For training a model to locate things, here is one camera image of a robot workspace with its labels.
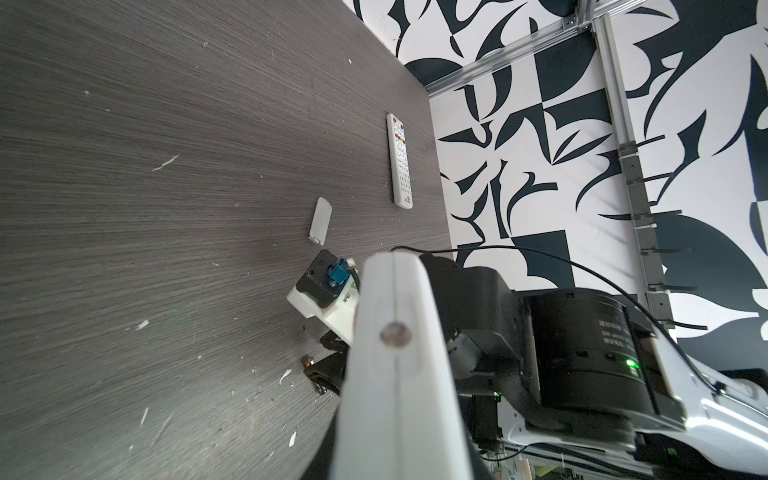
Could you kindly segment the white remote control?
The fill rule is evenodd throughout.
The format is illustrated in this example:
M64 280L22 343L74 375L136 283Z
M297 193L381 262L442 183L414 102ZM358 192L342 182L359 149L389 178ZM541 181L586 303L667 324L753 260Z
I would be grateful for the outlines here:
M413 254L379 253L364 264L329 476L473 476L437 307Z

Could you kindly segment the white battery cover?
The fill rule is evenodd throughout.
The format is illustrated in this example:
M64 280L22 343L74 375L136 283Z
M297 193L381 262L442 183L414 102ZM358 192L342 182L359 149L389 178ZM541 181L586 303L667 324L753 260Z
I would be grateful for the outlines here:
M333 207L324 197L319 197L316 202L308 239L313 243L324 246L332 217Z

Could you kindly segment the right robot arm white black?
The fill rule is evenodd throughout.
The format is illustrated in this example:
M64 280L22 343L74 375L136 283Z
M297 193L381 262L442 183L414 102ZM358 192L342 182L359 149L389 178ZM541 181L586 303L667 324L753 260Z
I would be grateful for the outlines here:
M288 294L327 326L305 375L341 399L323 479L763 479L767 376L694 361L629 294L518 292L446 251L320 252Z

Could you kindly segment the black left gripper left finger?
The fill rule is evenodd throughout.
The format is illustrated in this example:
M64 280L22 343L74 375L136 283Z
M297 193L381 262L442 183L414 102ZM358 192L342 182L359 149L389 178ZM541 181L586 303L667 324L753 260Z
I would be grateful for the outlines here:
M300 477L301 480L329 480L336 440L337 418L335 414L314 457Z

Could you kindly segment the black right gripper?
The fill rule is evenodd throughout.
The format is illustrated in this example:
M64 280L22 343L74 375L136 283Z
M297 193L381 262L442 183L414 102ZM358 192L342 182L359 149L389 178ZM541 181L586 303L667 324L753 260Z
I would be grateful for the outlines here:
M319 395L339 395L344 382L349 345L334 331L320 338L320 344L335 353L303 373ZM462 418L471 440L480 447L503 445L499 405L505 401L518 408L528 400L525 331L512 328L455 330L447 342Z

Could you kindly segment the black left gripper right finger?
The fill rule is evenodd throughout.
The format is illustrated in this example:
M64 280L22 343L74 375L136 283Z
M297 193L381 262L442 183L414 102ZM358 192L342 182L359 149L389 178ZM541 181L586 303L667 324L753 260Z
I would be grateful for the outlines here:
M466 444L468 449L468 455L470 460L471 471L474 480L493 480L493 474L490 471L488 463L483 460L477 450L476 444L470 437L466 438Z

